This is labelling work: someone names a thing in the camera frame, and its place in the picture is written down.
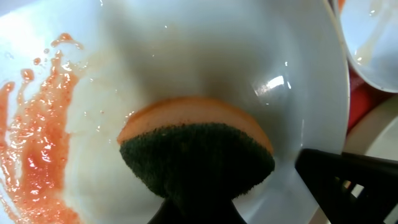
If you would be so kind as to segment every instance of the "red tablecloth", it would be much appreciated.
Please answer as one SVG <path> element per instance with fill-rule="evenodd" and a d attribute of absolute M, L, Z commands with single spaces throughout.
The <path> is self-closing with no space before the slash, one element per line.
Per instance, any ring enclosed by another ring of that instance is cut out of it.
<path fill-rule="evenodd" d="M 386 93 L 371 87 L 353 70 L 349 71 L 349 85 L 351 87 L 351 98 L 347 133 L 368 112 L 394 95 L 393 93 Z"/>

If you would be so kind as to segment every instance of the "green scouring pad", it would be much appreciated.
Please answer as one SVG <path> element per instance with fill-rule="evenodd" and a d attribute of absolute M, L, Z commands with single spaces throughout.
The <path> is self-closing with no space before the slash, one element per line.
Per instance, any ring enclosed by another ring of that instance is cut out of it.
<path fill-rule="evenodd" d="M 244 131 L 226 123 L 187 121 L 122 140 L 120 148 L 133 173 L 153 193 L 173 201 L 183 216 L 210 216 L 274 170 L 269 150 Z"/>

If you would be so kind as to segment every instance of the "bowl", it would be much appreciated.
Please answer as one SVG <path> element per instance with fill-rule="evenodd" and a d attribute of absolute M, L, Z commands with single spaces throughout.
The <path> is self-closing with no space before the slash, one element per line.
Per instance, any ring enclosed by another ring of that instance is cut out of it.
<path fill-rule="evenodd" d="M 334 0 L 333 8 L 344 34 L 349 64 L 374 88 L 398 93 L 398 2 Z"/>
<path fill-rule="evenodd" d="M 64 75 L 71 65 L 81 68 L 67 111 L 60 200 L 83 223 L 146 223 L 155 214 L 162 199 L 125 165 L 115 140 L 135 111 L 188 95 L 242 108 L 274 145 L 275 172 L 234 201 L 243 218 L 311 219 L 317 203 L 294 162 L 305 147 L 340 153 L 348 121 L 348 66 L 327 1 L 14 2 L 0 4 L 0 84 L 16 85 L 8 123 L 18 107 L 21 69 L 35 73 L 23 91 L 28 100 L 50 75 L 58 50 Z M 69 40 L 51 47 L 64 32 L 84 50 Z M 42 63 L 34 65 L 37 57 Z M 12 210 L 7 189 L 0 187 L 0 194 Z"/>

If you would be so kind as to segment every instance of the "red sauce stain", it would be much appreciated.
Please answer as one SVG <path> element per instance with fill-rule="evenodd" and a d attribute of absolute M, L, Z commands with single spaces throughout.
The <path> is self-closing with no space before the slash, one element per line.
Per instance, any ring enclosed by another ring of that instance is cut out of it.
<path fill-rule="evenodd" d="M 4 188 L 18 214 L 13 213 L 9 205 L 5 207 L 16 223 L 26 220 L 80 223 L 78 214 L 62 199 L 70 137 L 64 130 L 67 109 L 79 78 L 61 67 L 61 58 L 62 53 L 58 51 L 51 59 L 50 76 L 41 84 L 38 94 L 27 101 L 23 99 L 23 89 L 34 79 L 34 74 L 32 70 L 21 71 L 24 82 L 10 126 L 7 125 L 7 104 L 14 83 L 5 84 L 0 90 L 1 169 L 6 180 Z M 10 145 L 5 140 L 7 130 Z"/>
<path fill-rule="evenodd" d="M 74 44 L 78 49 L 84 49 L 83 44 L 73 40 L 72 36 L 67 33 L 62 33 L 57 40 L 53 41 L 51 43 L 51 47 L 56 47 L 60 45 L 61 43 L 69 43 L 69 44 Z"/>
<path fill-rule="evenodd" d="M 40 63 L 41 59 L 40 58 L 35 58 L 33 59 L 33 64 L 38 65 Z"/>
<path fill-rule="evenodd" d="M 345 2 L 346 0 L 338 0 L 338 9 L 340 10 L 340 12 L 343 10 Z"/>

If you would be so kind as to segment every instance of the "sponge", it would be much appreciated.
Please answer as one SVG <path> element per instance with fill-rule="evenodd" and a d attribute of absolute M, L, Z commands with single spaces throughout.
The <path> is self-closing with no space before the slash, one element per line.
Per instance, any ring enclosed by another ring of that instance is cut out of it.
<path fill-rule="evenodd" d="M 255 120 L 210 98 L 151 105 L 130 117 L 118 141 L 127 166 L 148 189 L 195 220 L 246 194 L 275 167 Z"/>

